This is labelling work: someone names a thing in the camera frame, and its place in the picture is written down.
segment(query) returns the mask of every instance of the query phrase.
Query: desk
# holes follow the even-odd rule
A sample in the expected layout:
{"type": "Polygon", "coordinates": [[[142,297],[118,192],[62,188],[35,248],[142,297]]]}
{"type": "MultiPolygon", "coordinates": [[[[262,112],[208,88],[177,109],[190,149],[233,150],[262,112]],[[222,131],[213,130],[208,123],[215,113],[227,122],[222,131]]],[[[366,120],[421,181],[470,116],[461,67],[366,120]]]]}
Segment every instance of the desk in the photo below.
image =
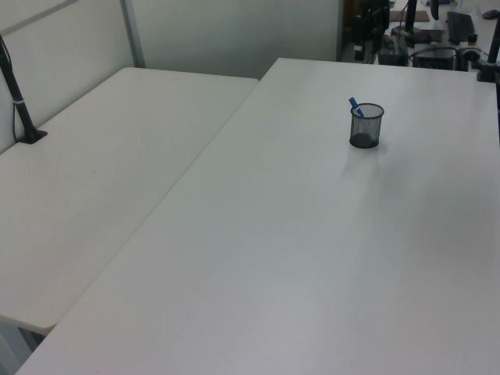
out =
{"type": "Polygon", "coordinates": [[[499,160],[474,75],[279,59],[19,375],[496,375],[499,160]]]}
{"type": "Polygon", "coordinates": [[[0,155],[0,319],[47,334],[256,82],[121,70],[0,155]]]}

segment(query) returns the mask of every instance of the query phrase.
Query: white surface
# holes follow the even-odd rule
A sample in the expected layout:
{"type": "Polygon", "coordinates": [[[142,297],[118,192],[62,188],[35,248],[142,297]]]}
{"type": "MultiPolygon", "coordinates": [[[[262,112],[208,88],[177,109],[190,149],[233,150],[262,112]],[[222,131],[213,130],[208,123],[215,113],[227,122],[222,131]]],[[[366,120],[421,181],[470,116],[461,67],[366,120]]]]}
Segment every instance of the white surface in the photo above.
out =
{"type": "Polygon", "coordinates": [[[19,375],[497,375],[499,160],[471,74],[280,59],[19,375]]]}
{"type": "Polygon", "coordinates": [[[58,323],[255,85],[128,68],[2,154],[2,320],[58,323]]]}
{"type": "MultiPolygon", "coordinates": [[[[120,0],[78,0],[4,39],[36,127],[133,65],[120,0]]],[[[0,77],[0,153],[14,143],[11,119],[12,98],[0,77]]]]}
{"type": "Polygon", "coordinates": [[[336,59],[338,0],[130,0],[148,68],[262,78],[279,57],[336,59]]]}

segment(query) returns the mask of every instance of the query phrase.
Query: pen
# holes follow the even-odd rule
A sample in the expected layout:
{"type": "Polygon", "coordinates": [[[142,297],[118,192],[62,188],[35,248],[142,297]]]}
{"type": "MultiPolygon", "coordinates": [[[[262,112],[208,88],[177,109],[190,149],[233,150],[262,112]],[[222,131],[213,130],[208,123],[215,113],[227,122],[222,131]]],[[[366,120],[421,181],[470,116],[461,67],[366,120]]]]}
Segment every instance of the pen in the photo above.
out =
{"type": "Polygon", "coordinates": [[[352,105],[352,108],[354,108],[354,110],[361,116],[361,117],[364,117],[364,113],[363,111],[359,108],[359,105],[358,103],[356,103],[356,100],[354,98],[350,98],[349,99],[349,102],[351,103],[352,105]]]}

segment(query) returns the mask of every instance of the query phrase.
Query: black mesh cup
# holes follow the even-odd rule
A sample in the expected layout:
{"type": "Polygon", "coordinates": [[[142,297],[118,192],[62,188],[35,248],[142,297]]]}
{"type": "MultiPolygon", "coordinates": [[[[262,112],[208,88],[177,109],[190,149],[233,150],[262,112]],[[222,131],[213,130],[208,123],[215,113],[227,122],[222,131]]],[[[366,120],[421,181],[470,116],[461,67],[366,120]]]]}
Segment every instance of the black mesh cup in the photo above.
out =
{"type": "Polygon", "coordinates": [[[364,117],[351,108],[351,138],[349,142],[357,148],[372,148],[378,145],[380,125],[384,109],[377,104],[359,104],[364,117]]]}

